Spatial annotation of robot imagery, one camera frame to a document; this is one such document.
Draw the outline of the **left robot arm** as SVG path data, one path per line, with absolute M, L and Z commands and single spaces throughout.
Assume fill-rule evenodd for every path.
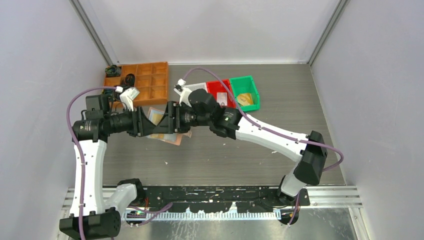
M 103 196 L 103 164 L 108 137 L 126 132 L 134 137 L 144 137 L 142 123 L 146 116 L 142 109 L 134 107 L 137 93 L 121 93 L 119 101 L 126 110 L 111 115 L 110 104 L 103 94 L 86 97 L 86 117 L 71 123 L 75 96 L 66 108 L 66 123 L 74 143 L 76 170 L 75 194 L 69 217 L 59 221 L 59 230 L 75 240 L 114 239 L 121 230 L 124 213 L 131 204 L 141 206 L 146 192 L 138 178 L 124 179 L 117 184 L 111 197 Z

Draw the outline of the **pink leather card holder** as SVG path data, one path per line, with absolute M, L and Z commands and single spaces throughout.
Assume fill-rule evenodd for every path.
M 152 133 L 147 136 L 148 139 L 159 140 L 168 144 L 173 144 L 179 146 L 182 142 L 183 137 L 192 137 L 192 131 L 189 130 L 185 133 L 177 133 L 175 131 L 171 132 L 171 129 L 168 127 L 168 118 L 165 118 L 164 123 L 162 118 L 164 117 L 165 111 L 159 110 L 157 108 L 150 107 L 147 112 L 148 120 L 153 124 L 158 126 L 158 130 L 155 130 L 155 133 Z

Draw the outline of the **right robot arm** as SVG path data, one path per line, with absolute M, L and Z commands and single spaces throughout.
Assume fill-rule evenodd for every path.
M 255 143 L 294 161 L 295 167 L 283 177 L 277 192 L 283 205 L 291 205 L 305 186 L 317 186 L 321 181 L 328 155 L 321 133 L 296 133 L 267 124 L 236 108 L 220 106 L 203 89 L 189 93 L 181 102 L 168 102 L 153 132 L 183 134 L 200 126 L 208 127 L 218 137 Z

